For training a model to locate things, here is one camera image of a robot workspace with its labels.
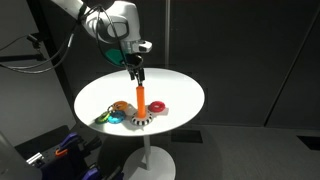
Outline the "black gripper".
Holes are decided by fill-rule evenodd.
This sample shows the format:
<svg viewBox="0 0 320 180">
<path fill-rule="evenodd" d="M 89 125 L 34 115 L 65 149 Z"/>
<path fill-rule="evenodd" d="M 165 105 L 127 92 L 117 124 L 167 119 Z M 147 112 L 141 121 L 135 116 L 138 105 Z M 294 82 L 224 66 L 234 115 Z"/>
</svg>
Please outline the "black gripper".
<svg viewBox="0 0 320 180">
<path fill-rule="evenodd" d="M 145 80 L 143 66 L 143 58 L 140 54 L 127 54 L 126 55 L 127 67 L 130 69 L 129 74 L 131 80 L 135 80 L 135 71 L 133 69 L 138 69 L 138 85 L 143 86 L 143 81 Z"/>
</svg>

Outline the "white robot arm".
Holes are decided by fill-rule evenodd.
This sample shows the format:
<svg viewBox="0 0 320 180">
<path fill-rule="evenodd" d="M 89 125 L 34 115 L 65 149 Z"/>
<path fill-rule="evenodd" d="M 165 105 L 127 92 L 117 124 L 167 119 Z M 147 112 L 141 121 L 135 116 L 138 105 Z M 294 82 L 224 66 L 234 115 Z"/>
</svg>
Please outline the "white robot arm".
<svg viewBox="0 0 320 180">
<path fill-rule="evenodd" d="M 87 33 L 96 39 L 104 58 L 116 67 L 125 68 L 139 86 L 145 80 L 142 54 L 152 50 L 152 43 L 140 36 L 140 22 L 134 3 L 115 0 L 105 9 L 97 4 L 89 7 L 82 0 L 51 0 Z"/>
</svg>

